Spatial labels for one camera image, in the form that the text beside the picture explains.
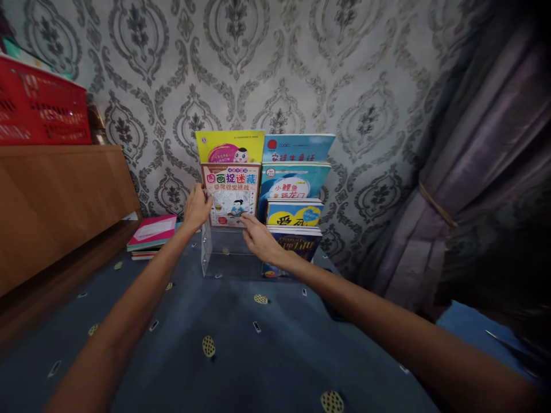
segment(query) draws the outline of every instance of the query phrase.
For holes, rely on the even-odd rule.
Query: red crate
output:
[[[86,89],[0,55],[0,145],[91,145]]]

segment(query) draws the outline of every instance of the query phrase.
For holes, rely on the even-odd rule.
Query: hand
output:
[[[253,215],[243,213],[241,222],[247,227],[243,231],[243,237],[254,255],[275,266],[280,266],[281,262],[288,259],[289,251],[285,251],[266,226],[261,224]]]
[[[195,184],[185,203],[182,227],[197,231],[211,213],[212,202],[212,197],[206,199],[203,186],[199,183]]]

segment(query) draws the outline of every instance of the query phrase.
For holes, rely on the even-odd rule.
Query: wooden dresser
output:
[[[0,146],[0,297],[139,201],[120,146]]]

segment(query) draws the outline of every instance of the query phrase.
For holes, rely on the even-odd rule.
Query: pink book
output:
[[[165,215],[144,219],[126,250],[136,251],[165,244],[174,235],[176,218],[176,215]]]

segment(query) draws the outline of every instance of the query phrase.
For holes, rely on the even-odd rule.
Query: yellow book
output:
[[[297,201],[278,201],[268,199],[266,225],[281,225],[287,227],[315,227],[318,225],[323,211],[323,204],[318,198],[303,198]]]
[[[201,163],[262,161],[264,131],[196,131]]]

